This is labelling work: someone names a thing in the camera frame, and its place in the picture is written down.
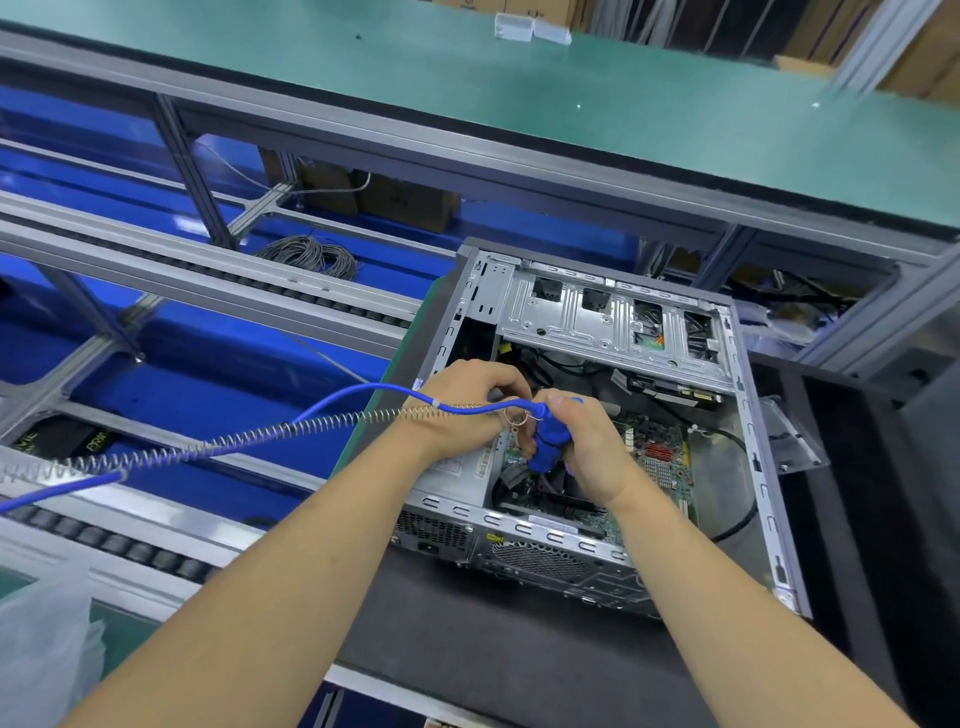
circuit board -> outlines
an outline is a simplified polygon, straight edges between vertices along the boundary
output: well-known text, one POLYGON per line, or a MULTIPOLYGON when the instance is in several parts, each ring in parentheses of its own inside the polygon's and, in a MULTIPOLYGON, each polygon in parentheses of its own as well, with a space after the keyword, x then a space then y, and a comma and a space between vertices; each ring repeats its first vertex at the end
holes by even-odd
MULTIPOLYGON (((688 518, 696 522, 690 454, 684 428, 660 425, 648 418, 623 418, 616 419, 613 423, 620 433, 624 447, 638 465, 673 499, 688 518)), ((511 434, 504 453, 504 467, 522 465, 525 462, 516 436, 511 434)), ((620 529, 613 516, 605 509, 581 508, 545 498, 538 492, 536 479, 532 475, 527 477, 521 487, 514 488, 509 498, 507 502, 513 508, 542 514, 547 519, 558 519, 558 525, 579 524, 588 535, 592 534, 603 541, 623 546, 620 529)))
POLYGON ((649 418, 614 420, 613 424, 637 464, 673 498, 684 515, 697 522, 693 509, 690 448, 684 428, 681 425, 660 425, 649 418))

cable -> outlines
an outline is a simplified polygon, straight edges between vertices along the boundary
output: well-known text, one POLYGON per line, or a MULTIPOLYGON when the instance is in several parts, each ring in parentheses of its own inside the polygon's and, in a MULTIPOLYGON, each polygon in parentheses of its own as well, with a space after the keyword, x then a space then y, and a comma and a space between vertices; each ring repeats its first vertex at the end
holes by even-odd
POLYGON ((657 407, 662 409, 664 412, 666 412, 668 415, 673 417, 675 420, 682 422, 684 425, 688 427, 694 427, 705 435, 722 435, 723 437, 726 437, 728 440, 736 443, 736 445, 740 449, 742 449, 744 452, 747 451, 747 444, 743 442, 743 440, 741 440, 739 437, 734 435, 732 432, 728 432, 725 429, 710 429, 708 427, 700 427, 692 420, 688 420, 682 414, 677 412, 673 407, 667 406, 666 404, 658 400, 656 397, 651 397, 650 400, 652 400, 657 407))
POLYGON ((342 245, 321 243, 313 235, 281 237, 257 251, 255 256, 335 279, 353 280, 357 275, 357 259, 353 253, 342 245))
POLYGON ((339 400, 348 395, 356 394, 357 392, 366 392, 370 389, 386 389, 391 392, 400 392, 401 394, 407 395, 407 397, 413 397, 417 400, 424 401, 432 407, 439 409, 441 412, 446 412, 450 415, 483 415, 488 412, 497 412, 501 409, 508 409, 510 407, 520 407, 531 413, 531 415, 538 419, 542 420, 546 413, 549 411, 546 404, 543 402, 531 402, 529 400, 501 400, 498 402, 493 402, 491 404, 483 404, 476 407, 452 407, 449 404, 443 404, 437 400, 434 400, 432 397, 425 395, 423 392, 418 392, 414 389, 409 389, 407 387, 402 387, 399 384, 390 384, 388 382, 381 381, 372 381, 367 384, 353 384, 349 387, 344 387, 343 389, 334 392, 329 397, 325 397, 312 407, 299 414, 294 420, 293 423, 302 422, 312 417, 315 413, 329 406, 336 400, 339 400))
POLYGON ((537 358, 543 359, 543 361, 545 361, 554 369, 559 369, 561 372, 564 372, 565 374, 569 374, 571 376, 594 376, 608 369, 608 367, 598 366, 594 368, 592 371, 588 371, 587 362, 584 362, 583 364, 561 364, 559 361, 554 361, 544 353, 537 353, 537 358))
MULTIPOLYGON (((667 406, 666 404, 664 404, 663 402, 661 402, 655 397, 651 397, 650 399, 653 400, 653 402, 658 407, 660 407, 660 409, 662 409, 668 415, 671 415, 676 420, 679 420, 680 422, 684 423, 684 425, 687 425, 690 427, 696 427, 698 430, 700 430, 704 434, 722 435, 723 437, 726 437, 728 440, 731 440, 732 442, 736 443, 737 446, 740 449, 742 449, 744 452, 747 451, 747 444, 744 443, 743 440, 741 440, 739 437, 734 435, 732 432, 728 432, 725 429, 700 428, 699 425, 694 423, 692 420, 688 420, 686 417, 684 417, 679 412, 674 410, 673 407, 667 406)), ((757 513, 758 513, 758 506, 756 505, 756 497, 754 497, 754 501, 750 504, 750 508, 747 510, 746 515, 742 519, 737 521, 734 525, 732 525, 726 531, 721 531, 716 536, 710 536, 710 540, 713 541, 715 544, 719 544, 721 541, 726 541, 727 539, 729 539, 730 536, 735 536, 744 528, 746 528, 748 525, 750 525, 750 521, 752 521, 756 517, 757 513)))
POLYGON ((45 500, 48 497, 65 496, 68 493, 82 491, 87 488, 96 488, 98 485, 109 485, 123 479, 123 473, 104 473, 84 478, 83 480, 74 480, 72 483, 61 483, 60 485, 51 485, 41 491, 25 493, 22 496, 12 497, 9 500, 0 502, 0 514, 10 513, 17 508, 25 505, 32 505, 38 500, 45 500))
MULTIPOLYGON (((255 180, 253 177, 250 177, 246 173, 234 167, 226 159, 224 159, 223 155, 221 155, 217 150, 215 150, 206 142, 198 139, 197 141, 194 142, 194 144, 196 144, 198 147, 203 147, 204 149, 206 149, 211 155, 213 155, 214 157, 219 159, 223 164, 225 164, 227 168, 231 170, 234 174, 239 175, 250 184, 254 184, 260 189, 265 189, 268 192, 273 189, 269 185, 264 184, 263 182, 259 182, 258 180, 255 180)), ((338 194, 341 192, 363 192, 365 189, 367 189, 367 187, 370 186, 370 182, 372 179, 373 179, 373 172, 368 172, 367 181, 361 184, 359 187, 353 187, 352 189, 298 189, 298 190, 294 190, 293 192, 288 192, 287 194, 288 195, 312 195, 315 192, 319 192, 323 194, 338 194)))
POLYGON ((302 347, 304 347, 304 348, 306 348, 306 349, 309 349, 309 350, 312 351, 314 354, 316 354, 317 356, 319 356, 321 359, 326 359, 326 361, 328 361, 330 364, 332 364, 333 366, 335 366, 337 369, 339 369, 339 370, 340 370, 341 372, 343 372, 344 374, 350 375, 350 376, 352 376, 354 379, 356 379, 357 381, 362 382, 362 383, 364 383, 364 384, 370 384, 370 380, 369 380, 369 379, 364 379, 363 377, 361 377, 360 375, 358 375, 356 372, 354 372, 352 369, 348 369, 347 367, 345 367, 343 364, 341 364, 339 361, 337 361, 336 359, 334 359, 332 356, 327 356, 325 353, 321 352, 319 349, 315 349, 314 347, 310 346, 309 344, 306 343, 306 341, 304 341, 303 339, 301 339, 301 338, 300 338, 299 336, 297 336, 296 334, 290 333, 289 331, 282 331, 281 333, 285 333, 287 336, 289 336, 291 339, 293 339, 294 341, 296 341, 296 342, 297 342, 298 344, 300 344, 302 347))
POLYGON ((715 544, 719 544, 721 541, 726 541, 727 539, 729 539, 730 536, 735 536, 744 528, 746 528, 748 525, 750 525, 750 521, 756 518, 756 514, 758 512, 759 512, 759 508, 756 505, 756 498, 754 498, 754 502, 750 504, 750 510, 747 511, 746 516, 744 516, 742 519, 737 521, 734 525, 732 525, 726 531, 718 533, 716 536, 710 536, 710 540, 713 541, 715 544))
POLYGON ((92 474, 90 477, 76 480, 70 483, 54 485, 42 490, 34 491, 24 496, 11 498, 0 503, 0 515, 9 513, 11 510, 23 505, 36 503, 39 500, 45 500, 48 497, 62 496, 67 493, 84 490, 86 488, 95 488, 99 485, 115 483, 124 478, 128 472, 151 468, 154 466, 177 465, 179 463, 193 462, 207 457, 217 457, 227 455, 232 452, 261 445, 266 442, 283 439, 291 436, 312 434, 326 431, 338 426, 356 425, 361 422, 383 422, 396 417, 408 416, 419 418, 444 412, 451 415, 480 415, 490 412, 497 412, 510 407, 519 407, 530 412, 531 416, 537 419, 546 417, 549 410, 543 402, 531 402, 529 400, 501 400, 490 404, 476 406, 451 406, 443 404, 440 401, 429 397, 422 392, 402 387, 399 384, 390 384, 387 382, 367 382, 365 384, 353 384, 344 387, 337 392, 323 398, 313 406, 309 407, 303 413, 297 416, 290 423, 274 425, 271 427, 259 428, 258 430, 248 430, 234 435, 218 438, 210 443, 199 443, 192 449, 182 448, 163 448, 144 450, 141 452, 124 453, 123 455, 99 455, 91 457, 81 457, 68 459, 65 461, 43 463, 40 467, 30 466, 28 468, 6 468, 2 475, 10 477, 23 477, 29 480, 37 480, 41 473, 64 474, 73 470, 94 471, 105 470, 104 473, 92 474), (373 389, 386 389, 392 392, 399 392, 408 397, 424 401, 430 407, 420 407, 414 409, 394 409, 394 410, 373 410, 372 412, 349 413, 340 415, 330 415, 319 419, 310 419, 318 411, 329 406, 336 400, 340 400, 349 395, 358 392, 367 392, 373 389))

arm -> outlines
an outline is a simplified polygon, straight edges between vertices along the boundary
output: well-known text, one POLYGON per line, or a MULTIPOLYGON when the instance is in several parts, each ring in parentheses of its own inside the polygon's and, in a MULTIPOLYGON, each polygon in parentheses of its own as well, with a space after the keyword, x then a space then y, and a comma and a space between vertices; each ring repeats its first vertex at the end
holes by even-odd
POLYGON ((569 427, 571 469, 616 518, 643 583, 721 725, 914 725, 870 678, 681 514, 625 452, 599 402, 580 403, 556 392, 540 396, 569 427))
MULTIPOLYGON (((494 387, 530 397, 516 369, 480 361, 455 362, 423 392, 477 404, 494 387)), ((476 449, 503 426, 495 414, 395 422, 184 604, 63 728, 296 725, 360 608, 411 486, 435 460, 476 449)))

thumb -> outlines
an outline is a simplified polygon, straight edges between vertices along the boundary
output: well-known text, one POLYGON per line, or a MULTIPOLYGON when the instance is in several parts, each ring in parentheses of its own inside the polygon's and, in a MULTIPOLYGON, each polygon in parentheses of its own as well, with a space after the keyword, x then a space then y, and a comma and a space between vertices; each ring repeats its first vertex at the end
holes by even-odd
POLYGON ((560 394, 547 395, 546 405, 553 416, 560 420, 574 437, 587 426, 587 411, 582 402, 560 394))

gray wire bundle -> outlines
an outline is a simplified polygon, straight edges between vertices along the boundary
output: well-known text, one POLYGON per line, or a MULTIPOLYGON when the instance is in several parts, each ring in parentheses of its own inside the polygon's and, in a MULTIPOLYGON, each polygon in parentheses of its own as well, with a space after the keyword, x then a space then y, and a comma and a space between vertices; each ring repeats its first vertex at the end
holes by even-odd
POLYGON ((342 245, 322 243, 313 235, 281 237, 256 256, 335 279, 353 280, 357 275, 357 259, 349 250, 342 245))

